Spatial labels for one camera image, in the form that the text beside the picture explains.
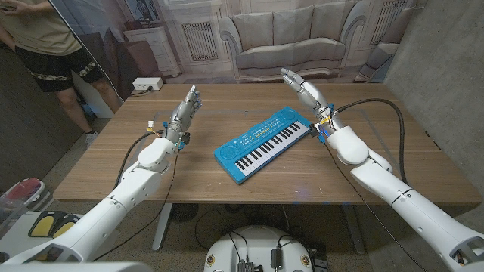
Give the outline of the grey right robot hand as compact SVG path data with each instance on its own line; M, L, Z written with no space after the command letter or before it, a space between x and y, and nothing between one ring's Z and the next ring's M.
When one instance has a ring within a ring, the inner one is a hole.
M299 101L312 112L320 124L328 125L333 131L345 126L331 111L323 94L311 82L286 68L281 68L281 75L283 81L296 92Z

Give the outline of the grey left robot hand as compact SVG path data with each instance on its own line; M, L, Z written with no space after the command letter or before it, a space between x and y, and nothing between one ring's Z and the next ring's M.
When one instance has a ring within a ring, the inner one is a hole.
M166 129L166 139L174 144L178 143L201 106L200 92L196 85L192 85L185 99L172 112Z

